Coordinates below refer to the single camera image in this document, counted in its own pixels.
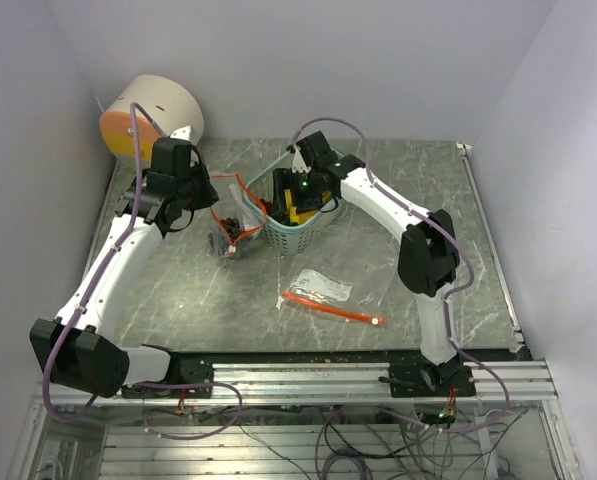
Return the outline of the clear zip bag orange zipper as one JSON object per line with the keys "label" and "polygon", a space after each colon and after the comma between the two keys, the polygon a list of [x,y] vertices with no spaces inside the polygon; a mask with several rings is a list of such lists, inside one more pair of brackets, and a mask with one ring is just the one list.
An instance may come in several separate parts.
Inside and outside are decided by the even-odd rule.
{"label": "clear zip bag orange zipper", "polygon": [[236,217],[245,224],[245,230],[258,232],[259,236],[268,214],[263,202],[247,189],[241,176],[218,173],[211,176],[211,183],[219,195],[219,201],[210,208],[211,228],[214,220]]}

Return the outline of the red grape bunch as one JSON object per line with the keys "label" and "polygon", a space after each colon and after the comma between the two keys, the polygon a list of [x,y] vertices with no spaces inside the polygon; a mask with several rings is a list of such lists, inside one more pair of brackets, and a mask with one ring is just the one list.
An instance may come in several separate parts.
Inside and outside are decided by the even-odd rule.
{"label": "red grape bunch", "polygon": [[242,257],[257,239],[258,232],[244,229],[245,224],[236,217],[214,220],[208,234],[214,256],[236,259]]}

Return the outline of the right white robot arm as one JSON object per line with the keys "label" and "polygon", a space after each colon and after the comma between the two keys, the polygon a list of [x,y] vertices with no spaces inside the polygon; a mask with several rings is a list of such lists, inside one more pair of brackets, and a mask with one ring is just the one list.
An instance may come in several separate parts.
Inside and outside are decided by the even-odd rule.
{"label": "right white robot arm", "polygon": [[341,155],[321,131],[287,147],[297,192],[309,199],[330,192],[375,220],[398,241],[397,274],[416,297],[422,356],[429,365],[418,373],[428,394],[443,394],[454,383],[448,366],[458,356],[452,291],[460,264],[451,216],[419,208],[388,187],[355,155]]}

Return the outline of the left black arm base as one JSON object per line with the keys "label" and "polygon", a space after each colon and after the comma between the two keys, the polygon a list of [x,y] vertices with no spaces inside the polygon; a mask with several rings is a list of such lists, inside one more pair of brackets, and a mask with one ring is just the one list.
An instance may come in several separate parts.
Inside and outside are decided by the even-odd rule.
{"label": "left black arm base", "polygon": [[130,348],[129,371],[119,393],[126,399],[157,399],[180,397],[182,385],[186,397],[208,399],[214,369],[208,360],[189,352],[141,346]]}

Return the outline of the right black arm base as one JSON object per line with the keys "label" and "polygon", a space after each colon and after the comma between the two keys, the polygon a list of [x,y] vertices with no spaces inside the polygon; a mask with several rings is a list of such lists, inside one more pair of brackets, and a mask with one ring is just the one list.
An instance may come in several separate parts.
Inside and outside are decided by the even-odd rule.
{"label": "right black arm base", "polygon": [[387,374],[380,376],[378,381],[389,386],[392,398],[476,395],[472,370],[458,357],[440,365],[425,359],[390,364]]}

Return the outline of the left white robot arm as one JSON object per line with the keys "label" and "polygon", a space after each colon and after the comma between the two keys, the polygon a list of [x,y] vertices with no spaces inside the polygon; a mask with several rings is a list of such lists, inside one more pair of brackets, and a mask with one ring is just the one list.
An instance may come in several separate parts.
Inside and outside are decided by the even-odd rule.
{"label": "left white robot arm", "polygon": [[110,230],[82,283],[51,320],[29,334],[43,384],[110,398],[122,386],[146,381],[160,397],[181,387],[182,373],[156,347],[123,350],[112,339],[131,283],[183,213],[218,200],[196,145],[174,136],[152,148],[149,168],[119,198]]}

